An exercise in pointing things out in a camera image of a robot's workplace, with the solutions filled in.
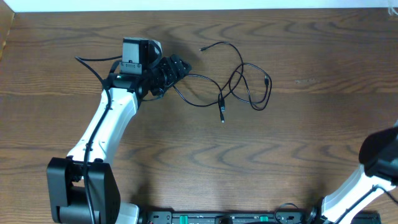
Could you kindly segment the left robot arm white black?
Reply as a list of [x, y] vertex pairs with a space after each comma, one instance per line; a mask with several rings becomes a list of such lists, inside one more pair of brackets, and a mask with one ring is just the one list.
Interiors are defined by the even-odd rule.
[[112, 163], [123, 133], [150, 91], [155, 99], [185, 78], [191, 65], [178, 55], [134, 64], [141, 73], [117, 72], [120, 57], [106, 79], [96, 113], [78, 143], [47, 166], [50, 209], [55, 223], [138, 223], [139, 207], [121, 201]]

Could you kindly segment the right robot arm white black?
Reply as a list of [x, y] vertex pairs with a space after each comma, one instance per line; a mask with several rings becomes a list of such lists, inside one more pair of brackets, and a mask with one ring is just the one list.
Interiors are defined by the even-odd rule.
[[370, 134], [359, 150], [358, 168], [332, 194], [322, 199], [320, 220], [351, 223], [382, 194], [397, 188], [397, 125]]

